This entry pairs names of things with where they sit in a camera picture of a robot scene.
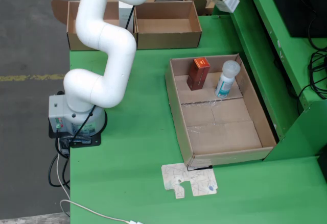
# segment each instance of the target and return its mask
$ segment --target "bottle cap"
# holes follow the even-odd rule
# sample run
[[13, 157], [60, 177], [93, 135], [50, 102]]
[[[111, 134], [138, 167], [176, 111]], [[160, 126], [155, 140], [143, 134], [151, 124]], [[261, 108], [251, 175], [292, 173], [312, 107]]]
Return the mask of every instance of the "bottle cap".
[[241, 71], [240, 65], [236, 61], [226, 61], [223, 65], [223, 74], [227, 78], [234, 78]]

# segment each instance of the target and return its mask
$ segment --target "paper sheet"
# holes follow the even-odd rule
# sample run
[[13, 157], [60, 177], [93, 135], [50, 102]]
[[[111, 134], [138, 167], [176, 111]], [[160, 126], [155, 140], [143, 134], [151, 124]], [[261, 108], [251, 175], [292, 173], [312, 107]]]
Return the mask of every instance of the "paper sheet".
[[189, 181], [193, 196], [203, 196], [217, 193], [217, 182], [213, 169], [188, 171], [183, 164], [169, 164], [161, 167], [165, 190], [174, 190], [176, 198], [184, 198], [185, 190], [180, 186]]

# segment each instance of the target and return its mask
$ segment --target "white bottle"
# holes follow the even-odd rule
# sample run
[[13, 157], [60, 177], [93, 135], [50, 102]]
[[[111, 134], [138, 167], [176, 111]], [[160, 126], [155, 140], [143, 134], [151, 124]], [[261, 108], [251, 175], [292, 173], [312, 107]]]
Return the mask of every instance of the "white bottle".
[[223, 72], [215, 90], [215, 94], [219, 98], [226, 98], [229, 94], [231, 86], [235, 81], [235, 76], [241, 71], [240, 65], [236, 61], [226, 61], [223, 65]]

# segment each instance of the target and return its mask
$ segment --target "white robotic arm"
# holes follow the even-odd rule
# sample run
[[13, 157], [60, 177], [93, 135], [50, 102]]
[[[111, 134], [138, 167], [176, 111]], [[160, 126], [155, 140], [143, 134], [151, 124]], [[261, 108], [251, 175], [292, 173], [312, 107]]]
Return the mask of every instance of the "white robotic arm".
[[[118, 1], [135, 6], [146, 0]], [[49, 99], [53, 133], [97, 134], [106, 123], [104, 108], [118, 105], [124, 97], [136, 42], [129, 31], [104, 21], [106, 5], [107, 0], [80, 1], [77, 36], [86, 46], [107, 53], [108, 61], [103, 76], [85, 69], [73, 69], [66, 74], [65, 95], [53, 95]]]
[[[118, 0], [140, 5], [146, 0]], [[81, 0], [76, 33], [83, 44], [108, 54], [103, 76], [84, 69], [73, 69], [64, 79], [68, 106], [73, 111], [90, 111], [93, 105], [111, 108], [124, 97], [136, 42], [133, 35], [103, 20], [107, 0]]]

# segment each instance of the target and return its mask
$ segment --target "small red carton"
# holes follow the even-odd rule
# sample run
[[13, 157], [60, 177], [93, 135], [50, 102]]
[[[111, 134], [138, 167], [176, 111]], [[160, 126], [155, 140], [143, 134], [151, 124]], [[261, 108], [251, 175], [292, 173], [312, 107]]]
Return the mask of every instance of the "small red carton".
[[191, 90], [203, 88], [204, 81], [209, 72], [210, 64], [205, 57], [194, 59], [189, 72], [188, 86]]

